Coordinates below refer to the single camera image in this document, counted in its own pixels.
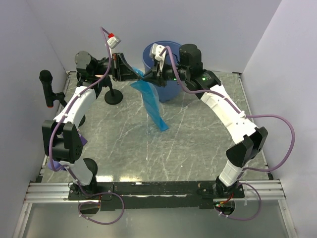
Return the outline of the blue trash bag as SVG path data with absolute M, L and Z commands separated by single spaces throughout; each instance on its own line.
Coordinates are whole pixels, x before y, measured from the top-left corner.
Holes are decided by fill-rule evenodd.
M 168 125 L 160 116 L 159 96 L 155 86 L 143 80 L 144 73 L 141 70 L 135 67 L 132 67 L 132 69 L 138 76 L 141 76 L 141 80 L 132 83 L 130 86 L 141 93 L 147 115 L 152 119 L 160 131 L 168 130 Z

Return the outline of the blue plastic trash bin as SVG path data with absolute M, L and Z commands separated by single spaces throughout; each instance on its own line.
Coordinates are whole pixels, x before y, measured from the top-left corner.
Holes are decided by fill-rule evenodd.
M 174 58 L 175 64 L 178 65 L 177 61 L 179 58 L 179 48 L 181 47 L 181 44 L 179 44 L 178 42 L 174 42 L 174 41 L 156 41 L 156 42 L 150 43 L 143 51 L 142 57 L 143 57 L 143 64 L 144 64 L 145 72 L 148 72 L 154 66 L 154 61 L 150 57 L 150 49 L 154 43 L 156 43 L 158 45 L 162 45 L 164 47 L 170 46 L 171 51 L 173 53 L 173 58 Z M 169 55 L 166 56 L 165 63 L 166 63 L 166 65 L 163 68 L 163 72 L 166 75 L 173 76 L 174 79 L 166 81 L 165 87 L 158 87 L 155 85 L 155 88 L 158 92 L 159 101 L 161 103 L 165 103 L 167 101 L 170 101 L 170 100 L 176 98 L 179 95 L 179 93 L 182 91 L 181 86 L 178 84 L 178 82 L 175 78 Z

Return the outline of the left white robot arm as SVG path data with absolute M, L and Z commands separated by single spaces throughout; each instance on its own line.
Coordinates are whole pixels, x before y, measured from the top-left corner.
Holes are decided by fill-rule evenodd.
M 141 77 L 127 63 L 123 53 L 110 53 L 107 58 L 96 59 L 87 51 L 75 56 L 77 87 L 69 102 L 63 93 L 54 93 L 52 74 L 42 70 L 40 82 L 48 106 L 59 100 L 63 110 L 53 119 L 42 124 L 42 135 L 48 165 L 54 172 L 67 171 L 73 178 L 73 192 L 86 199 L 98 195 L 96 174 L 98 166 L 93 159 L 82 158 L 83 142 L 78 127 L 85 121 L 85 113 L 98 98 L 102 89 L 108 87 L 108 104 L 118 104 L 123 95 L 114 90 L 111 80 L 132 81 Z

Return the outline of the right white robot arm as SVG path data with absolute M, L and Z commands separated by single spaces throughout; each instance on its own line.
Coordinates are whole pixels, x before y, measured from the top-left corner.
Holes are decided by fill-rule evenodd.
M 251 122 L 232 101 L 219 78 L 204 69 L 202 53 L 195 44 L 179 48 L 178 63 L 169 46 L 157 43 L 152 44 L 149 56 L 154 66 L 146 72 L 146 82 L 164 87 L 168 81 L 177 81 L 186 93 L 195 94 L 204 102 L 229 132 L 234 145 L 226 151 L 226 165 L 213 186 L 214 194 L 228 197 L 238 186 L 243 169 L 262 150 L 268 131 Z

